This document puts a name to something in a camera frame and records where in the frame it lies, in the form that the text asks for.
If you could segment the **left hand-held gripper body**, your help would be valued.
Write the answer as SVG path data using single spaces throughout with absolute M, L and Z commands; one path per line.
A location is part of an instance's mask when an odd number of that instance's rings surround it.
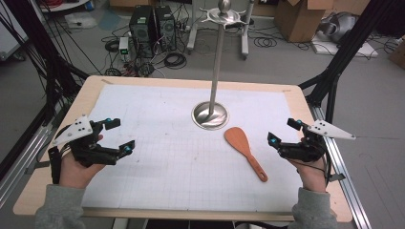
M 105 148 L 99 145 L 101 131 L 96 129 L 96 122 L 84 114 L 56 135 L 53 146 L 69 146 L 75 160 L 85 167 L 93 164 L 116 165 L 119 160 L 119 148 Z

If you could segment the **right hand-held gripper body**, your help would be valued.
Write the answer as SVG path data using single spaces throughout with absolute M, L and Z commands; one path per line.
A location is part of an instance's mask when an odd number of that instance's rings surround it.
M 298 159 L 304 162 L 312 162 L 321 158 L 325 153 L 324 136 L 355 140 L 356 136 L 350 134 L 325 120 L 317 119 L 307 129 L 300 130 L 303 137 L 297 143 L 280 143 L 278 153 L 280 157 Z

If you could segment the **wooden rice spatula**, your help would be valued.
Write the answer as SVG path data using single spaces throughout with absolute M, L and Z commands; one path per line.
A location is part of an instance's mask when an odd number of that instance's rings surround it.
M 257 177 L 262 182 L 267 182 L 267 174 L 260 163 L 257 161 L 257 159 L 254 157 L 254 155 L 251 153 L 249 142 L 245 132 L 239 127 L 232 127 L 224 132 L 224 138 L 229 145 L 231 145 L 236 151 L 241 153 L 246 158 Z

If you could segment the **person's right hand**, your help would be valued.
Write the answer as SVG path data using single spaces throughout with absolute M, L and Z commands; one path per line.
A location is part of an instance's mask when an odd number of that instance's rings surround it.
M 297 169 L 304 189 L 317 193 L 326 192 L 325 162 L 323 158 L 312 162 L 289 159 L 288 162 Z

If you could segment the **person's left hand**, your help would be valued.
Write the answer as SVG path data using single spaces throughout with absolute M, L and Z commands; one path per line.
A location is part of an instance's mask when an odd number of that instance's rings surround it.
M 103 164 L 85 167 L 75 160 L 72 153 L 62 157 L 59 185 L 62 187 L 85 189 L 94 176 L 104 169 Z

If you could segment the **white grid mat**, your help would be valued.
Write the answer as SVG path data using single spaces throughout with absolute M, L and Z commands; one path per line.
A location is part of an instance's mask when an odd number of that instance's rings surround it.
M 192 120 L 193 107 L 207 89 L 106 85 L 90 118 L 117 117 L 101 145 L 116 148 L 135 141 L 134 152 L 99 172 L 87 187 L 85 207 L 150 210 L 287 212 L 296 203 L 301 179 L 267 144 L 276 134 L 285 142 L 298 135 L 287 125 L 290 111 L 282 93 L 220 90 L 230 113 L 229 127 L 241 128 L 251 153 L 265 170 L 262 182 L 221 130 Z

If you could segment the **small white green device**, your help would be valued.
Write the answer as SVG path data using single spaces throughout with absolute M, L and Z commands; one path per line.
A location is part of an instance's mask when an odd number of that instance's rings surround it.
M 129 49 L 129 38 L 128 37 L 120 37 L 119 38 L 119 46 L 118 50 L 121 56 L 121 60 L 123 62 L 130 61 L 130 49 Z

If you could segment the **metal utensil hanging stand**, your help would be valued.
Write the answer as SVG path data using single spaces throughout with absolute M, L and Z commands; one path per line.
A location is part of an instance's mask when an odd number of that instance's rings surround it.
M 249 0 L 248 7 L 244 11 L 233 10 L 231 8 L 231 0 L 219 0 L 216 8 L 202 9 L 206 15 L 204 22 L 209 21 L 218 26 L 210 100 L 196 105 L 191 113 L 193 122 L 202 129 L 209 131 L 219 130 L 227 124 L 230 118 L 228 109 L 216 101 L 223 53 L 224 32 L 227 26 L 236 24 L 243 25 L 245 28 L 249 26 L 254 1 L 255 0 Z

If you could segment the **large black computer tower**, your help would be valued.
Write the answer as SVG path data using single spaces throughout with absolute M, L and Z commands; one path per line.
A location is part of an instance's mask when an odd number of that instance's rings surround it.
M 153 7 L 136 5 L 129 23 L 130 32 L 139 57 L 152 58 L 156 41 L 156 27 Z

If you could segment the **white metal floor stand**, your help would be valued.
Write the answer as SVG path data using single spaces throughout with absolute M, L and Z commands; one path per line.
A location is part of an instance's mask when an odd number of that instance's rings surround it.
M 198 32 L 198 19 L 196 19 L 195 13 L 197 6 L 195 5 L 197 0 L 192 0 L 192 25 L 190 26 L 190 32 L 188 37 L 188 43 L 186 46 L 187 53 L 191 54 L 195 47 L 195 41 Z M 244 11 L 235 11 L 231 9 L 231 0 L 218 0 L 218 6 L 213 9 L 202 9 L 202 16 L 205 15 L 203 22 L 212 22 L 218 25 L 218 38 L 217 46 L 222 49 L 224 41 L 224 32 L 226 29 L 232 29 L 234 27 L 242 27 L 241 42 L 242 42 L 242 57 L 244 60 L 248 56 L 248 28 L 250 25 L 250 19 L 253 12 L 254 0 L 248 0 L 247 9 Z

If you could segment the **white flat board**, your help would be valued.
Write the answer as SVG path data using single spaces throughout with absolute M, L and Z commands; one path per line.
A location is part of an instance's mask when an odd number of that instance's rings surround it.
M 336 55 L 339 51 L 338 44 L 334 43 L 322 32 L 316 33 L 310 44 L 316 54 Z M 375 58 L 378 56 L 378 52 L 369 43 L 365 42 L 355 55 L 358 57 Z

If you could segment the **grey vacuum cleaner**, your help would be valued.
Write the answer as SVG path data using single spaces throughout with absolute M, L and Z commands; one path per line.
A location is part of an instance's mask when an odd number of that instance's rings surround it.
M 350 12 L 332 12 L 323 18 L 317 28 L 326 35 L 332 42 L 339 44 L 353 29 L 358 17 Z

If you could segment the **slim black computer tower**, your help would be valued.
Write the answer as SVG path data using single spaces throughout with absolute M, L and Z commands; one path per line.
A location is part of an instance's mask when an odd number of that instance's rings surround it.
M 160 48 L 163 51 L 175 51 L 177 49 L 175 18 L 169 6 L 156 6 Z

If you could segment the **small cardboard box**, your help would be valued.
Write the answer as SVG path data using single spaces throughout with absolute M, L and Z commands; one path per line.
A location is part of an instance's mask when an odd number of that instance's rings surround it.
M 405 38 L 402 39 L 400 44 L 391 53 L 389 60 L 405 70 Z

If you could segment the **aluminium rail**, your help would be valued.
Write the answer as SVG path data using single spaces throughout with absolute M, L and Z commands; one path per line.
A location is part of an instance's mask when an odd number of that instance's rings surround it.
M 336 143 L 336 137 L 325 136 L 326 146 L 330 152 L 332 166 L 338 175 L 343 175 L 344 178 L 339 180 L 345 201 L 351 211 L 352 219 L 357 229 L 372 229 L 369 218 L 364 210 L 361 200 L 355 190 L 350 173 L 346 167 L 343 157 Z
M 32 169 L 35 157 L 46 145 L 52 131 L 53 125 L 40 126 L 28 136 L 28 141 L 23 143 L 22 148 L 17 151 L 19 156 L 0 179 L 0 209 L 5 205 L 22 176 Z

